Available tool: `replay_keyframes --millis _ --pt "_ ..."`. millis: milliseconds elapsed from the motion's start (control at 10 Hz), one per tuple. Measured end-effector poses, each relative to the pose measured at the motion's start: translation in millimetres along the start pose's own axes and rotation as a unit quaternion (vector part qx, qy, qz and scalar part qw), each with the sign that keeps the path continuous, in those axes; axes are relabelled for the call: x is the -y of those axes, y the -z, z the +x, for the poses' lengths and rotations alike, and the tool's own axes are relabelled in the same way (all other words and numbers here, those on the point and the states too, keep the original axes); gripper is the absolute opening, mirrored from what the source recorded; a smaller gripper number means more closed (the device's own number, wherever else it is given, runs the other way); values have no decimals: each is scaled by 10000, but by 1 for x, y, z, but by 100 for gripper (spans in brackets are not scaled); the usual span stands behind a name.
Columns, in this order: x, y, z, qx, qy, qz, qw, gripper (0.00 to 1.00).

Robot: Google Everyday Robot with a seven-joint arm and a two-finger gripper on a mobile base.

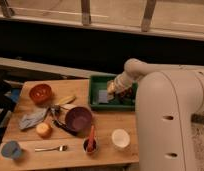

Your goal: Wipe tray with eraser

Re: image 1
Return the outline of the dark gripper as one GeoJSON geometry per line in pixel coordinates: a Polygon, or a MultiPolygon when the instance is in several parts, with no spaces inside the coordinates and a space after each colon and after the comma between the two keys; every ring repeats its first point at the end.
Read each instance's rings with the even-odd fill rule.
{"type": "Polygon", "coordinates": [[[133,89],[131,87],[124,89],[123,91],[118,91],[113,80],[107,82],[107,99],[113,100],[118,98],[123,101],[125,98],[131,98],[133,95],[133,89]]]}

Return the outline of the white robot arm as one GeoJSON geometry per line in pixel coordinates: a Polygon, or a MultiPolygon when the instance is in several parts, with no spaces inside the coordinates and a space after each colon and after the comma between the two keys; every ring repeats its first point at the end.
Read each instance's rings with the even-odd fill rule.
{"type": "Polygon", "coordinates": [[[132,58],[107,91],[119,94],[134,83],[140,171],[197,171],[191,117],[204,113],[204,66],[132,58]]]}

